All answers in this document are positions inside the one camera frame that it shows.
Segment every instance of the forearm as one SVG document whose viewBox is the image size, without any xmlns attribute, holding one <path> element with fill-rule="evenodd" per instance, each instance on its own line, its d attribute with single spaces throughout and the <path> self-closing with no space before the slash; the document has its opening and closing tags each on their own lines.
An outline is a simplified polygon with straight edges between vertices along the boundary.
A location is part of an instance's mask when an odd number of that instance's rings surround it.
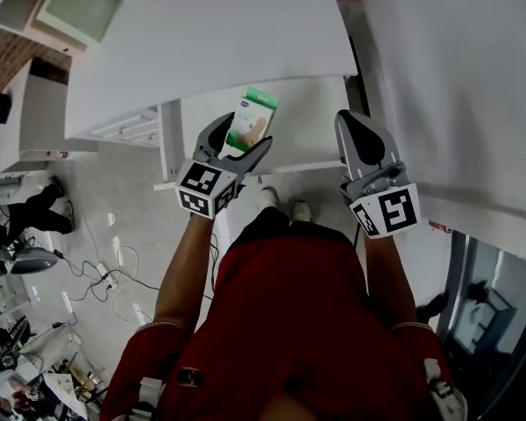
<svg viewBox="0 0 526 421">
<path fill-rule="evenodd" d="M 187 332 L 195 329 L 203 300 L 214 220 L 191 217 L 156 300 L 154 321 L 172 321 Z"/>
<path fill-rule="evenodd" d="M 382 323 L 391 329 L 416 321 L 415 299 L 394 239 L 372 240 L 365 236 L 365 246 L 368 293 Z"/>
</svg>

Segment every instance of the storage box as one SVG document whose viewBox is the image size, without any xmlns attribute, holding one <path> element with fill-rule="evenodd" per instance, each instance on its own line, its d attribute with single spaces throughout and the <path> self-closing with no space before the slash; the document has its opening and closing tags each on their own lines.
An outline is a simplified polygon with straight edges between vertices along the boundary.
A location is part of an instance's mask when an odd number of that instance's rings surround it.
<svg viewBox="0 0 526 421">
<path fill-rule="evenodd" d="M 226 135 L 226 144 L 241 152 L 249 150 L 267 135 L 278 107 L 278 98 L 247 88 Z"/>
</svg>

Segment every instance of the power outlet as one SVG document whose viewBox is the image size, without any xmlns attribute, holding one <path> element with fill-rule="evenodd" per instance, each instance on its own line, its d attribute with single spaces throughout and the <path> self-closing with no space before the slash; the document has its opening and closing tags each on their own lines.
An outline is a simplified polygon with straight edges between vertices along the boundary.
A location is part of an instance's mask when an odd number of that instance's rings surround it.
<svg viewBox="0 0 526 421">
<path fill-rule="evenodd" d="M 107 268 L 101 262 L 97 264 L 97 270 L 99 271 L 102 277 L 104 277 L 108 273 Z M 114 289 L 117 286 L 117 283 L 115 282 L 115 279 L 113 279 L 113 276 L 111 274 L 107 275 L 105 281 L 107 281 L 110 284 L 112 289 Z"/>
</svg>

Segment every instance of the wall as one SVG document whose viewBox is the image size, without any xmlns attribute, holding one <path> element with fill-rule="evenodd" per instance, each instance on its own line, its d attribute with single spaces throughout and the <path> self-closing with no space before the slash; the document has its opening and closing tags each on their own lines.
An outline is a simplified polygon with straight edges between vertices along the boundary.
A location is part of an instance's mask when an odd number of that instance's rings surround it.
<svg viewBox="0 0 526 421">
<path fill-rule="evenodd" d="M 0 91 L 33 57 L 40 57 L 65 70 L 70 69 L 71 59 L 65 54 L 0 29 Z"/>
<path fill-rule="evenodd" d="M 421 194 L 483 208 L 483 217 L 460 226 L 482 239 L 501 214 L 523 223 L 526 0 L 363 4 L 385 85 L 382 115 Z M 526 239 L 525 229 L 511 228 Z"/>
</svg>

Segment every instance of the white cable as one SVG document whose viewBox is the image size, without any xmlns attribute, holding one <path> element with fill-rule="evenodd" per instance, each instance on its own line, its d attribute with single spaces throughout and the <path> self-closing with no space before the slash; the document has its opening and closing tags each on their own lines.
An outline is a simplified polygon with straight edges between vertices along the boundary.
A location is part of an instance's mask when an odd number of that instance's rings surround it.
<svg viewBox="0 0 526 421">
<path fill-rule="evenodd" d="M 137 253 L 137 250 L 130 247 L 130 246 L 120 246 L 119 248 L 117 248 L 117 252 L 115 253 L 115 255 L 117 256 L 117 268 L 118 269 L 121 269 L 121 260 L 119 259 L 119 255 L 121 253 L 121 250 L 122 249 L 130 249 L 131 251 L 134 252 L 134 254 L 137 256 L 137 267 L 136 269 L 134 270 L 134 274 L 132 275 L 132 278 L 129 278 L 129 280 L 127 282 L 125 282 L 123 285 L 121 285 L 119 287 L 119 290 L 117 290 L 117 293 L 115 294 L 115 296 L 113 297 L 113 299 L 111 299 L 111 310 L 113 310 L 113 313 L 120 319 L 122 319 L 123 321 L 131 321 L 130 319 L 127 319 L 127 318 L 123 318 L 121 317 L 117 311 L 115 310 L 115 300 L 117 299 L 117 296 L 119 296 L 119 293 L 121 293 L 121 291 L 129 284 L 132 282 L 133 279 L 135 279 L 137 277 L 137 274 L 139 273 L 139 253 Z"/>
</svg>

